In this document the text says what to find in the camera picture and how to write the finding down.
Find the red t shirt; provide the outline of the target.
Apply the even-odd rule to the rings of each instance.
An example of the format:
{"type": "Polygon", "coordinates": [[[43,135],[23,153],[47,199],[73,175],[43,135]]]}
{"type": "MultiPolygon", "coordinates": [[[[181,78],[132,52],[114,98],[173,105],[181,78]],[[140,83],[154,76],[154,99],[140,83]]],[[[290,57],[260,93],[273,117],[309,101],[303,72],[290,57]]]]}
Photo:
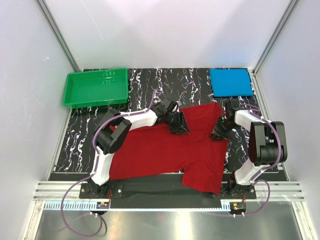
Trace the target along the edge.
{"type": "Polygon", "coordinates": [[[114,154],[112,181],[183,170],[183,186],[219,194],[228,141],[212,141],[210,135],[222,108],[212,102],[182,109],[189,133],[170,133],[166,124],[131,130],[114,154]]]}

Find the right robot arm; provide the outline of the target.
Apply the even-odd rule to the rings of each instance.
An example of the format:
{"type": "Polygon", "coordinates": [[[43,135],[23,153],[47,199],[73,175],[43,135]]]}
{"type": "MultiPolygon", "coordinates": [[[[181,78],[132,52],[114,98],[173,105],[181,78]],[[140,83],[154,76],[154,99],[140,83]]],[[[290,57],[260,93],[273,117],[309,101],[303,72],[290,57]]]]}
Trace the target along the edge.
{"type": "Polygon", "coordinates": [[[244,128],[249,132],[248,159],[232,172],[220,193],[231,198],[244,197],[254,191],[257,178],[269,169],[283,163],[288,157],[285,125],[257,115],[256,106],[229,99],[224,113],[218,118],[210,139],[214,142],[227,140],[232,130],[244,128]]]}

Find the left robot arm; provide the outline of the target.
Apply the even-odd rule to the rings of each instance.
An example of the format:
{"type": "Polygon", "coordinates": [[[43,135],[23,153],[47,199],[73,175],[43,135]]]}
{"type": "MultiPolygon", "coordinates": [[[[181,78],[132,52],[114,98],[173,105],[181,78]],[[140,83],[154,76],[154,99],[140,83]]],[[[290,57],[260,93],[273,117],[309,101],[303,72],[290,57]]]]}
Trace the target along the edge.
{"type": "Polygon", "coordinates": [[[122,147],[130,131],[166,124],[172,134],[190,133],[178,102],[164,98],[148,108],[134,112],[109,110],[95,129],[92,145],[95,152],[93,169],[87,180],[90,192],[97,198],[108,193],[107,182],[114,154],[122,147]]]}

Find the folded blue t shirt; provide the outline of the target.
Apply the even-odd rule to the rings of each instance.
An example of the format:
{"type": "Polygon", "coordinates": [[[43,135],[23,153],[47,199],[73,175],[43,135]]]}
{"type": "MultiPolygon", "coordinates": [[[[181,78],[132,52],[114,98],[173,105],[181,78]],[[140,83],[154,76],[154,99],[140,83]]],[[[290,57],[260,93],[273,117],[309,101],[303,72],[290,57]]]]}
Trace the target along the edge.
{"type": "Polygon", "coordinates": [[[209,71],[215,97],[251,97],[251,79],[245,68],[212,68],[209,71]]]}

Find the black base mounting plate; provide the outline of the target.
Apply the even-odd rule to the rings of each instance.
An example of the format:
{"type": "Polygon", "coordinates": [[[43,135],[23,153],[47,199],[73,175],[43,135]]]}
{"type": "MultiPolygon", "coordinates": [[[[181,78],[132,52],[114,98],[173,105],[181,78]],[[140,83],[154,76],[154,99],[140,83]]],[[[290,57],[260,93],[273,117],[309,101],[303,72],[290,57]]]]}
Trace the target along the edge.
{"type": "Polygon", "coordinates": [[[226,180],[223,177],[220,194],[201,192],[182,185],[182,173],[136,177],[123,180],[110,180],[96,193],[84,182],[80,186],[81,199],[111,200],[113,209],[213,209],[222,206],[221,200],[232,202],[255,200],[254,187],[249,186],[246,192],[237,190],[227,192],[226,180]]]}

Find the right small connector board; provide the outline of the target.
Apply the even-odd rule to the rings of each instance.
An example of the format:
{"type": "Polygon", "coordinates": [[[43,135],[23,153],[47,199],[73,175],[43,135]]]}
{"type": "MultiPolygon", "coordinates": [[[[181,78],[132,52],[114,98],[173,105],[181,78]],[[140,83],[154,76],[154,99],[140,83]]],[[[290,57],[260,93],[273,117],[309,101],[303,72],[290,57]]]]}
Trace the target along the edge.
{"type": "Polygon", "coordinates": [[[246,202],[233,202],[230,206],[231,211],[245,212],[247,209],[246,202]]]}

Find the small connector board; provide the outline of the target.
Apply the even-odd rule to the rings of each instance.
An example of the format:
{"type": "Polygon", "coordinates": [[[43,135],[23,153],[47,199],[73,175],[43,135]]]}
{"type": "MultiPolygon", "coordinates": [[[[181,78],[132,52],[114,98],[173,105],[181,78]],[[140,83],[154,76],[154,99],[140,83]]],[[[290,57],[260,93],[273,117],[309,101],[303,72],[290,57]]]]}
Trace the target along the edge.
{"type": "Polygon", "coordinates": [[[97,209],[109,209],[110,208],[110,201],[98,201],[96,203],[97,209]]]}
{"type": "Polygon", "coordinates": [[[230,206],[231,211],[245,212],[247,209],[246,202],[233,202],[230,206]]]}

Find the green plastic tray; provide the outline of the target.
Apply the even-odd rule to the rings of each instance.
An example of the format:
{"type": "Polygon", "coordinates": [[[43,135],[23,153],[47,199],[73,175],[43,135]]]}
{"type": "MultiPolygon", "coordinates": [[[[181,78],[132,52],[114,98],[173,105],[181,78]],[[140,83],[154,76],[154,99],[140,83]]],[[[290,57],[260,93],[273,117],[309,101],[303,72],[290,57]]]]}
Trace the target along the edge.
{"type": "Polygon", "coordinates": [[[69,73],[62,103],[77,109],[125,104],[128,98],[128,70],[112,68],[69,73]]]}

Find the left small connector board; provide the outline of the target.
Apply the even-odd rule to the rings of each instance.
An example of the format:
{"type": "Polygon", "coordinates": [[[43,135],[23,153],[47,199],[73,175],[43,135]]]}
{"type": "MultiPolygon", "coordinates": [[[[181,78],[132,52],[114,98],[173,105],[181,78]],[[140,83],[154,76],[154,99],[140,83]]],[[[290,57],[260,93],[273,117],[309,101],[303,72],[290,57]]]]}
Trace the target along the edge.
{"type": "Polygon", "coordinates": [[[110,208],[110,201],[98,201],[96,203],[97,209],[109,209],[110,208]]]}

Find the right aluminium corner post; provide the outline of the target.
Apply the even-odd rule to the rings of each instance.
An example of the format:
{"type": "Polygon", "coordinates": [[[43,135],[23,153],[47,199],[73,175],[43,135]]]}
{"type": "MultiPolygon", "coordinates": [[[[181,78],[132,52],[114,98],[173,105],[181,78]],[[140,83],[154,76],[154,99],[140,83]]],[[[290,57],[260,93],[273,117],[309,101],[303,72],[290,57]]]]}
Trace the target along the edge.
{"type": "Polygon", "coordinates": [[[279,38],[280,34],[282,33],[283,29],[285,28],[288,20],[290,19],[291,15],[295,11],[296,7],[300,3],[300,0],[290,0],[287,7],[285,8],[278,24],[276,25],[270,39],[268,40],[261,56],[259,57],[256,65],[252,69],[252,73],[257,75],[259,70],[261,69],[262,65],[264,64],[265,60],[267,59],[269,53],[271,52],[274,44],[276,43],[277,39],[279,38]]]}

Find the aluminium corner post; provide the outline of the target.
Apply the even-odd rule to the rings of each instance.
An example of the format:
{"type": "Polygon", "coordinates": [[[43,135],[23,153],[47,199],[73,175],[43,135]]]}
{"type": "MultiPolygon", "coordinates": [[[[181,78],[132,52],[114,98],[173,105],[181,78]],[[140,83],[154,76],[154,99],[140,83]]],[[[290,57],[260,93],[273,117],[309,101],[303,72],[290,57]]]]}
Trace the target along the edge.
{"type": "Polygon", "coordinates": [[[282,33],[283,29],[285,28],[288,20],[290,19],[291,15],[295,11],[296,7],[300,3],[300,0],[290,0],[287,7],[285,8],[278,24],[276,25],[270,39],[268,40],[261,56],[259,57],[256,65],[252,69],[252,73],[257,75],[259,70],[261,69],[262,65],[264,64],[265,60],[267,59],[269,53],[271,52],[274,44],[276,43],[277,39],[279,38],[280,34],[282,33]]]}
{"type": "Polygon", "coordinates": [[[41,13],[43,14],[46,22],[48,23],[55,39],[57,40],[62,52],[64,53],[68,63],[70,64],[74,72],[81,72],[80,67],[78,66],[76,59],[74,58],[67,42],[65,41],[58,24],[56,23],[53,14],[51,13],[45,0],[35,0],[38,5],[41,13]]]}

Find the left aluminium corner post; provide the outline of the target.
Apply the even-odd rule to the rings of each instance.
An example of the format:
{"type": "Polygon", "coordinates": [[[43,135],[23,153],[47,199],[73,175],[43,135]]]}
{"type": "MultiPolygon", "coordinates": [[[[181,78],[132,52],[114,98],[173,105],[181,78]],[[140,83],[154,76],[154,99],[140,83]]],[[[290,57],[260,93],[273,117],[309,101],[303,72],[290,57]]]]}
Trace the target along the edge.
{"type": "Polygon", "coordinates": [[[53,14],[51,13],[45,0],[35,0],[38,5],[41,13],[43,14],[46,22],[48,23],[55,39],[57,40],[62,52],[64,53],[68,63],[70,64],[74,72],[81,72],[80,67],[78,66],[76,59],[74,58],[67,42],[65,41],[58,24],[56,23],[53,14]]]}

